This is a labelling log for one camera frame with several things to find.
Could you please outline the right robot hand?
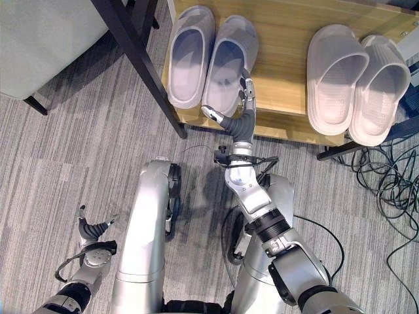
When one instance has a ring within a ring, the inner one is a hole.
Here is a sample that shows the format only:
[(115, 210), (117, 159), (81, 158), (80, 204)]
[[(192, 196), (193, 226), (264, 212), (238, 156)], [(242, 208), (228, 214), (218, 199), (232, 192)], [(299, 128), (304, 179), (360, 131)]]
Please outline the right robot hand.
[(246, 142), (252, 144), (256, 123), (256, 96), (254, 84), (247, 69), (242, 71), (240, 84), (242, 88), (238, 95), (244, 104), (240, 117), (225, 116), (209, 105), (203, 105), (202, 112), (231, 135), (234, 143)]

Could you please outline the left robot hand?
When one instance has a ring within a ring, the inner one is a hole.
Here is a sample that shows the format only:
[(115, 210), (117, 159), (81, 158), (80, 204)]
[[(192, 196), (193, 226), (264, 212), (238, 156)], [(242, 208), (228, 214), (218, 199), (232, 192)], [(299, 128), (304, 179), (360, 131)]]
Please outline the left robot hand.
[(118, 214), (113, 215), (104, 222), (97, 224), (89, 224), (85, 217), (85, 205), (79, 207), (78, 214), (78, 231), (80, 235), (81, 246), (87, 246), (93, 242), (97, 242), (98, 239), (105, 233), (105, 231), (116, 222), (119, 218)]

